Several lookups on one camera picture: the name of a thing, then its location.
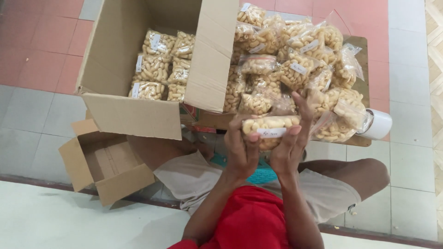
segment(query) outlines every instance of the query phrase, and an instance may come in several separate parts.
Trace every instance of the small cardboard box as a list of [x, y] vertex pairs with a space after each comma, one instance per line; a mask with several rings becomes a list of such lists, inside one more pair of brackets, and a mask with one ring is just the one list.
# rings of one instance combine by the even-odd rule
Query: small cardboard box
[[92, 119], [71, 126], [77, 137], [58, 151], [75, 192], [94, 183], [106, 206], [155, 182], [152, 171], [132, 152], [126, 135], [100, 132]]
[[[104, 0], [94, 23], [77, 91], [102, 132], [180, 140], [180, 121], [199, 109], [221, 113], [238, 0]], [[128, 98], [137, 54], [149, 28], [196, 34], [185, 103]], [[217, 124], [217, 115], [204, 123]]]

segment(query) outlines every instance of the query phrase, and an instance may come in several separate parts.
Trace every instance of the white tape roll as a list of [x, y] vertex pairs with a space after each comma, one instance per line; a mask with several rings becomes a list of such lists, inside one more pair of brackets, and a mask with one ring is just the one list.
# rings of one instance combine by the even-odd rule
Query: white tape roll
[[374, 120], [365, 133], [357, 135], [371, 140], [380, 140], [384, 138], [392, 127], [391, 115], [371, 108], [367, 108], [366, 111], [374, 116]]

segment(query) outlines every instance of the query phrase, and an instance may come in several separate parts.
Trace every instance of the red shirt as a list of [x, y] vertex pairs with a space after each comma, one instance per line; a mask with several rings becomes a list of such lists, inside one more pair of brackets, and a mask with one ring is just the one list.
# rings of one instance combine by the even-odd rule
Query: red shirt
[[[169, 249], [197, 249], [191, 240]], [[201, 249], [289, 248], [283, 201], [262, 188], [243, 186], [229, 197], [214, 237]]]

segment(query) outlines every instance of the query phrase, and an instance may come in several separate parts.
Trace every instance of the knee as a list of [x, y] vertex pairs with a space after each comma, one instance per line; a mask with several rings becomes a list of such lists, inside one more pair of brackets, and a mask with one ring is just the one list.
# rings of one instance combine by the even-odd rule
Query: knee
[[374, 158], [361, 159], [360, 161], [368, 174], [373, 178], [376, 178], [381, 187], [384, 188], [391, 182], [388, 168], [384, 163]]

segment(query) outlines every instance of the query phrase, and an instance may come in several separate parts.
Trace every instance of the person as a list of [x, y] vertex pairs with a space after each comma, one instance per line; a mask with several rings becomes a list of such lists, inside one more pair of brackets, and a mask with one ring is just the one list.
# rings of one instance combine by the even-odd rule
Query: person
[[241, 125], [254, 116], [230, 122], [224, 170], [209, 162], [211, 153], [202, 143], [128, 136], [133, 150], [191, 215], [182, 240], [171, 249], [321, 249], [318, 223], [389, 184], [386, 166], [375, 159], [300, 163], [313, 115], [303, 97], [292, 96], [302, 119], [271, 152], [269, 164], [278, 177], [272, 183], [245, 181], [258, 165], [260, 134], [242, 138]]

